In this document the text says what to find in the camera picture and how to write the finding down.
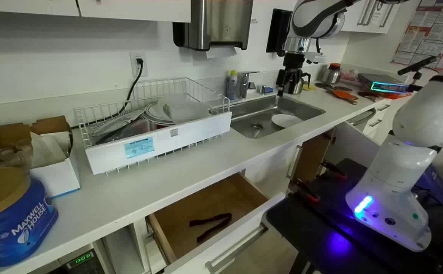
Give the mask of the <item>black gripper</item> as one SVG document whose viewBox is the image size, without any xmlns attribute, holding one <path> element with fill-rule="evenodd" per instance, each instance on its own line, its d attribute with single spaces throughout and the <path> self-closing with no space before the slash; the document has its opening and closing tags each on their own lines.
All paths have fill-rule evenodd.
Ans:
<svg viewBox="0 0 443 274">
<path fill-rule="evenodd" d="M 283 58 L 283 67 L 278 70 L 276 74 L 276 93 L 293 93 L 295 85 L 299 82 L 301 77 L 301 65 L 304 62 L 302 55 L 286 53 Z"/>
</svg>

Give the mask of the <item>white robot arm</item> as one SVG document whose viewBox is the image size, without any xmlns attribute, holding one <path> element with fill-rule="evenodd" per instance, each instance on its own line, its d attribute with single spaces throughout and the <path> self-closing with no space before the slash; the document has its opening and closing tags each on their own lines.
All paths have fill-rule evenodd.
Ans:
<svg viewBox="0 0 443 274">
<path fill-rule="evenodd" d="M 296 0 L 287 36 L 278 91 L 293 88 L 284 76 L 299 73 L 308 41 L 325 38 L 343 24 L 343 12 L 357 0 Z M 443 147 L 443 70 L 432 76 L 392 118 L 392 129 L 378 146 L 359 182 L 345 193 L 354 219 L 420 252 L 430 243 L 427 213 L 412 187 Z"/>
</svg>

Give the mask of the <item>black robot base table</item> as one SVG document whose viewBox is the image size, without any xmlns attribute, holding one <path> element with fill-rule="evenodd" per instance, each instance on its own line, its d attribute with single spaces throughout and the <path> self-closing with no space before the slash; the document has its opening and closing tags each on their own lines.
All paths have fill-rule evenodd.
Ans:
<svg viewBox="0 0 443 274">
<path fill-rule="evenodd" d="M 347 207 L 343 195 L 363 172 L 345 158 L 266 211 L 266 220 L 296 248 L 295 268 L 304 258 L 322 274 L 443 274 L 443 205 L 423 198 L 432 240 L 412 252 L 359 223 Z"/>
</svg>

